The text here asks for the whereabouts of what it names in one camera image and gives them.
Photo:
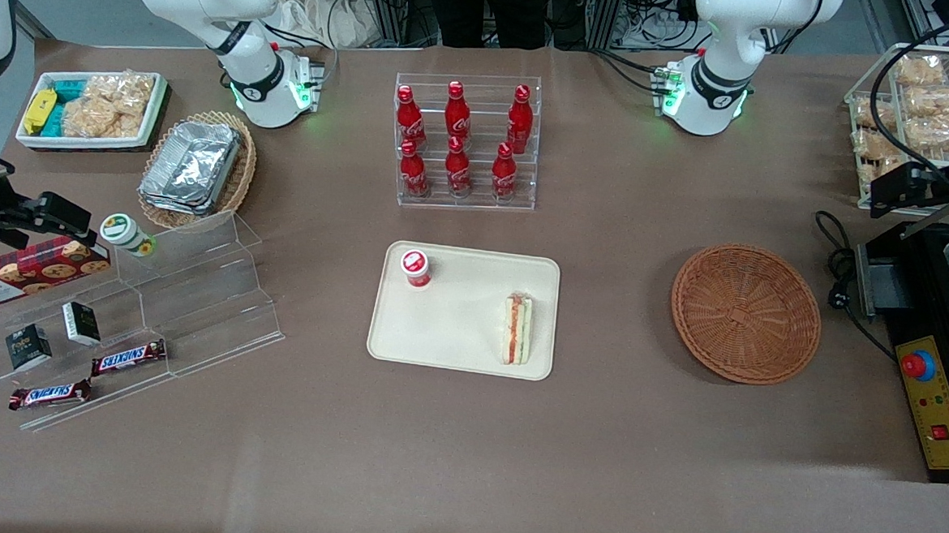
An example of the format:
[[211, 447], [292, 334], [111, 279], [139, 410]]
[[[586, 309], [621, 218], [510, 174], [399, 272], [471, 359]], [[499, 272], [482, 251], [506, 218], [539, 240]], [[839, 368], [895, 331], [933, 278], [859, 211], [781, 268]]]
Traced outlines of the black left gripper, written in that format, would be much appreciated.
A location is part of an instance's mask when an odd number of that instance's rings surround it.
[[935, 208], [949, 204], [949, 180], [940, 170], [904, 163], [871, 183], [870, 217], [885, 217], [902, 208]]

